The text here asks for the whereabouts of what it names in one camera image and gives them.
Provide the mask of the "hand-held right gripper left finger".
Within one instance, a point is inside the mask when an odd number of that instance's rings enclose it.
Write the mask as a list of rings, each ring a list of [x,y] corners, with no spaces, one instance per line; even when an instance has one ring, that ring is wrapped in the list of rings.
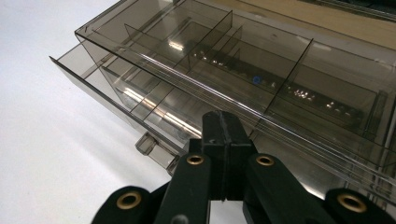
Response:
[[[201,139],[190,141],[164,194],[154,224],[208,224],[211,195],[221,196],[225,140],[219,111],[203,115]]]

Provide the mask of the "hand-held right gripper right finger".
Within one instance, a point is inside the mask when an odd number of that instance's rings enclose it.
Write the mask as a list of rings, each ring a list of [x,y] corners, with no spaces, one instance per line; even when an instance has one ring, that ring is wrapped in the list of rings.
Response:
[[[244,214],[268,224],[335,224],[334,219],[274,156],[257,151],[237,116],[224,114],[226,195]]]

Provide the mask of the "smoky clear plastic drawer organizer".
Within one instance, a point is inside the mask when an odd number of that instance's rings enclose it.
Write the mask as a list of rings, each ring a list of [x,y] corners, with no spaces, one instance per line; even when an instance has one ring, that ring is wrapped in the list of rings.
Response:
[[[237,2],[122,0],[77,36],[179,90],[166,103],[201,134],[206,112],[232,112],[312,192],[396,205],[396,50],[298,32]]]

